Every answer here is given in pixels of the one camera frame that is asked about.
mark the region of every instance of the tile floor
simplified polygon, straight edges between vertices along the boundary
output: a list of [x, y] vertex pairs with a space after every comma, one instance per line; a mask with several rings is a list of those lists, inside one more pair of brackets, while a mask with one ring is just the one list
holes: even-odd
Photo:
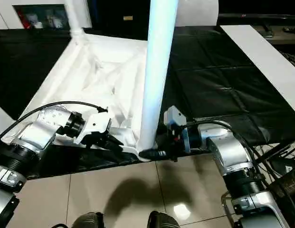
[[[145, 228], [149, 213], [166, 212], [184, 228], [230, 228], [220, 197], [226, 187], [209, 155], [157, 161], [29, 181], [8, 228], [69, 227], [90, 211], [107, 228]], [[180, 213], [181, 208], [187, 212]]]

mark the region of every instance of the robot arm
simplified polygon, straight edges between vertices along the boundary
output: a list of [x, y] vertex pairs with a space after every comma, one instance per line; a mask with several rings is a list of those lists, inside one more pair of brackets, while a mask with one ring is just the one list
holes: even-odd
[[201, 146], [209, 149], [231, 195], [236, 227], [289, 228], [272, 193], [252, 164], [247, 150], [228, 129], [218, 124], [198, 126]]
[[111, 119], [107, 112], [91, 115], [86, 121], [80, 113], [63, 106], [51, 106], [39, 112], [10, 143], [0, 149], [0, 228], [6, 227], [19, 200], [26, 176], [44, 156], [56, 134], [73, 138], [73, 143], [90, 148], [95, 144], [104, 149], [122, 151], [118, 140], [109, 135]]
[[[231, 195], [232, 205], [237, 215], [235, 222], [229, 217], [232, 227], [237, 228], [289, 228], [273, 195], [263, 185], [263, 175], [255, 169], [247, 149], [235, 138], [234, 134], [220, 121], [201, 123], [194, 132], [198, 133], [197, 147], [210, 151], [219, 172]], [[186, 126], [186, 117], [174, 106], [164, 113], [167, 131], [158, 137], [159, 150], [147, 150], [140, 156], [148, 159], [175, 159], [176, 150], [190, 153], [190, 140]]]

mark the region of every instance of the wire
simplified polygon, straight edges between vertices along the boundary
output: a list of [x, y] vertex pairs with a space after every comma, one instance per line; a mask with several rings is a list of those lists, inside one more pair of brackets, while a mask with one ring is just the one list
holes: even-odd
[[0, 139], [5, 135], [7, 134], [11, 129], [13, 129], [15, 126], [17, 126], [20, 122], [22, 122], [24, 119], [26, 119], [27, 117], [29, 117], [30, 115], [38, 112], [38, 111], [41, 111], [43, 110], [44, 108], [47, 108], [47, 107], [51, 107], [51, 106], [54, 106], [54, 105], [63, 105], [63, 104], [78, 104], [78, 105], [86, 105], [86, 106], [90, 106], [90, 107], [93, 107], [93, 108], [96, 108], [98, 110], [98, 112], [102, 113], [102, 112], [107, 112], [106, 109], [104, 108], [101, 108], [97, 105], [94, 105], [94, 104], [90, 104], [90, 103], [86, 103], [86, 102], [81, 102], [81, 101], [58, 101], [58, 102], [53, 102], [53, 103], [49, 103], [49, 104], [45, 104], [41, 107], [38, 107], [30, 112], [28, 112], [27, 114], [23, 115], [21, 118], [19, 118], [17, 121], [15, 121], [13, 124], [11, 124], [5, 131], [3, 131], [1, 134], [0, 134]]
[[[255, 148], [252, 148], [253, 153], [260, 159], [261, 155], [255, 150]], [[286, 198], [289, 200], [289, 202], [291, 203], [292, 206], [292, 210], [295, 216], [295, 204], [291, 198], [291, 196], [289, 195], [289, 193], [287, 193], [287, 191], [285, 190], [285, 188], [283, 187], [283, 185], [280, 182], [280, 179], [275, 175], [275, 173], [273, 172], [273, 170], [270, 168], [270, 166], [268, 165], [268, 163], [265, 160], [262, 160], [263, 165], [265, 166], [266, 170], [269, 172], [269, 174], [271, 174], [271, 176], [274, 178], [274, 180], [277, 182], [278, 186], [280, 187], [281, 191], [284, 193], [284, 195], [286, 196]]]
[[[219, 121], [209, 121], [209, 120], [202, 120], [202, 121], [196, 121], [196, 122], [193, 122], [193, 123], [190, 123], [190, 124], [187, 124], [187, 125], [183, 125], [183, 126], [180, 126], [180, 130], [183, 130], [187, 127], [190, 127], [190, 126], [195, 126], [195, 125], [199, 125], [199, 124], [217, 124], [217, 125], [220, 125], [220, 126], [223, 126], [225, 128], [227, 128], [228, 130], [230, 130], [234, 136], [236, 138], [238, 138], [240, 140], [240, 142], [242, 142], [244, 144], [244, 146], [246, 147], [248, 153], [249, 153], [249, 156], [251, 157], [251, 160], [252, 160], [252, 163], [256, 169], [256, 171], [258, 173], [260, 173], [260, 170], [259, 170], [259, 166], [256, 162], [256, 159], [254, 157], [254, 154], [260, 159], [261, 159], [261, 155], [258, 153], [258, 151], [254, 148], [254, 147], [250, 147], [247, 140], [245, 138], [243, 138], [239, 133], [237, 133], [235, 130], [232, 129], [231, 126], [229, 126], [228, 124], [225, 124], [225, 123], [222, 123], [222, 122], [219, 122]], [[284, 193], [284, 195], [286, 196], [286, 198], [289, 200], [291, 206], [292, 206], [292, 211], [293, 211], [293, 214], [294, 214], [294, 218], [295, 218], [295, 204], [291, 198], [291, 196], [287, 193], [287, 191], [285, 190], [285, 188], [283, 187], [283, 185], [281, 184], [279, 178], [274, 174], [273, 170], [270, 168], [270, 166], [267, 164], [267, 162], [265, 160], [262, 160], [262, 163], [263, 165], [265, 166], [266, 170], [269, 172], [269, 174], [272, 175], [272, 177], [274, 178], [274, 180], [277, 182], [277, 184], [279, 185], [281, 191]]]

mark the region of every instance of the white tube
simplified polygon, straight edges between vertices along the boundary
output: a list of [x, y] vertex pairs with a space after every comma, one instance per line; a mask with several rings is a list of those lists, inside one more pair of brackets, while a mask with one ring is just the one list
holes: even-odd
[[151, 0], [139, 151], [154, 146], [178, 0]]
[[65, 0], [65, 7], [68, 15], [68, 22], [70, 26], [71, 35], [82, 35], [84, 31], [77, 19], [73, 0]]

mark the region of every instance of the table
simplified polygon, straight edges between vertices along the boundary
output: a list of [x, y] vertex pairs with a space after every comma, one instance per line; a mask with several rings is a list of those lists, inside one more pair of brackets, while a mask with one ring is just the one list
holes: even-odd
[[[88, 31], [100, 34], [99, 31]], [[0, 30], [0, 106], [17, 119], [70, 41], [67, 31]], [[217, 28], [175, 30], [162, 114], [223, 120], [251, 145], [295, 140], [295, 112]], [[133, 154], [51, 145], [29, 179], [129, 165]]]

